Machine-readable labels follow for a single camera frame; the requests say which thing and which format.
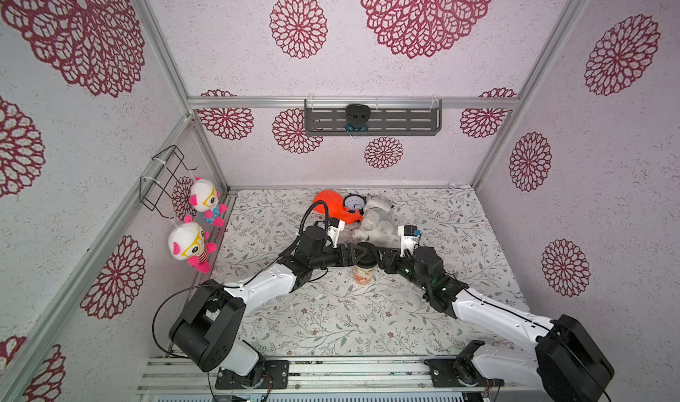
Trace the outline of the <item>paper milk tea cup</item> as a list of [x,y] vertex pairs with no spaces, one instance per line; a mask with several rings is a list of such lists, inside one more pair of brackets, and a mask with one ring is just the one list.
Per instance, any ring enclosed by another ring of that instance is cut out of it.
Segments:
[[369,283],[371,283],[375,271],[376,266],[373,267],[354,266],[352,269],[354,281],[356,281],[358,285],[368,285]]

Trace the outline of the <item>black cup lid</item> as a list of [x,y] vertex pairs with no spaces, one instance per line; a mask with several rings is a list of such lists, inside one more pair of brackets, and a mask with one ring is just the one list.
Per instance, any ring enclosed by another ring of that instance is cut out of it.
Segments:
[[372,269],[377,266],[379,260],[380,253],[377,253],[376,251],[366,251],[358,256],[355,266],[363,269]]

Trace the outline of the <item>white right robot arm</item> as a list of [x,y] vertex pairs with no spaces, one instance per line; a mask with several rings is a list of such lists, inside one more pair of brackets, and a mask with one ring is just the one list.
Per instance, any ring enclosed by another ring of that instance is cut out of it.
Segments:
[[444,270],[432,247],[381,249],[377,262],[423,290],[437,312],[480,326],[520,347],[485,351],[479,344],[469,364],[484,378],[499,378],[543,390],[554,401],[598,401],[607,396],[614,367],[577,319],[533,315],[495,301]]

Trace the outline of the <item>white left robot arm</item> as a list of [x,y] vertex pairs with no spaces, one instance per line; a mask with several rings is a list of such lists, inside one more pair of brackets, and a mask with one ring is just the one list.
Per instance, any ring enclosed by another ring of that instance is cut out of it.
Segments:
[[266,362],[264,355],[237,338],[243,319],[310,283],[316,270],[374,267],[379,259],[373,244],[333,244],[327,230],[310,226],[271,267],[245,282],[221,284],[210,279],[199,285],[168,337],[201,371],[219,368],[255,384],[265,375]]

